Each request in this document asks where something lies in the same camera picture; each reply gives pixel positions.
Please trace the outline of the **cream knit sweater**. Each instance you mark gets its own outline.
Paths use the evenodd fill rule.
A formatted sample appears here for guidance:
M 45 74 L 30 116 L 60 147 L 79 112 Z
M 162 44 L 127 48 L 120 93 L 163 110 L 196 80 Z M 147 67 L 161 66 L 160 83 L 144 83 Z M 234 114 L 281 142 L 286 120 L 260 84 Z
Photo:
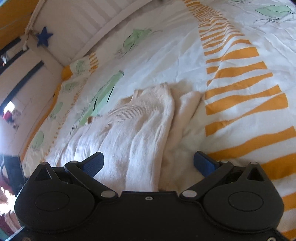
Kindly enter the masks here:
M 120 100 L 102 116 L 80 127 L 48 157 L 54 166 L 82 161 L 96 152 L 104 155 L 95 179 L 117 193 L 157 191 L 171 169 L 171 150 L 201 99 L 166 83 Z

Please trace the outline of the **white duvet orange green print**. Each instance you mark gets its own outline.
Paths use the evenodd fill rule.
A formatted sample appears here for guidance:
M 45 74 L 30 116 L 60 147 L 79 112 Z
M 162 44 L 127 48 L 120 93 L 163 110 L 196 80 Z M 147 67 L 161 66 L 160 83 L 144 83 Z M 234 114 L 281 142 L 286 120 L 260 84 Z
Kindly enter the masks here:
M 69 66 L 73 75 L 63 81 L 24 157 L 26 176 L 120 100 L 166 83 L 197 91 L 201 99 L 157 191 L 181 192 L 202 180 L 193 164 L 198 150 L 239 166 L 258 162 L 285 204 L 278 230 L 295 239 L 291 2 L 170 1 L 132 19 Z

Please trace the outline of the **blue star decoration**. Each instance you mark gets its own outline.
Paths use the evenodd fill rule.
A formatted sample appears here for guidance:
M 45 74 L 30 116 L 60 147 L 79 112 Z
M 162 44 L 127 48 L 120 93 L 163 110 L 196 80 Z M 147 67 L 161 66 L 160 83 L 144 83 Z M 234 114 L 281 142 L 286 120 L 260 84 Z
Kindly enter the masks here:
M 48 40 L 53 36 L 53 33 L 49 33 L 47 30 L 47 27 L 43 27 L 42 31 L 38 34 L 36 34 L 36 37 L 38 39 L 37 46 L 45 46 L 46 48 L 49 47 Z

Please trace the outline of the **white wooden bed frame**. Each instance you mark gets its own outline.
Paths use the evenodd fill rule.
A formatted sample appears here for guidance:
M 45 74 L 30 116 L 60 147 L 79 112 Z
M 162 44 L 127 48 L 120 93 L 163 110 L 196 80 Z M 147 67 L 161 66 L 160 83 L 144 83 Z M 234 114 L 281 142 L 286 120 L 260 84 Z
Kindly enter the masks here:
M 1 121 L 1 153 L 19 155 L 49 106 L 64 66 L 85 56 L 146 1 L 1 1 L 1 109 L 21 113 L 19 126 Z M 54 35 L 37 46 L 43 27 Z

